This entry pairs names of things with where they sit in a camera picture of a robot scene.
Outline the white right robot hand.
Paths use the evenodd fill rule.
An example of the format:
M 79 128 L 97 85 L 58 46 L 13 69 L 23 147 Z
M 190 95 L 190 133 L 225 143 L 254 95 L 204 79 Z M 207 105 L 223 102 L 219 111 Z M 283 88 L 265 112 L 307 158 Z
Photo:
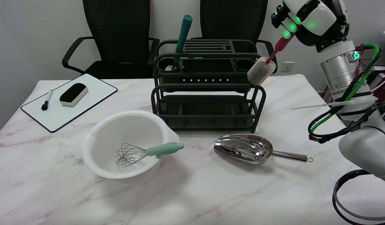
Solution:
M 347 40 L 349 24 L 342 0 L 284 0 L 271 24 L 285 40 L 293 35 L 317 52 Z

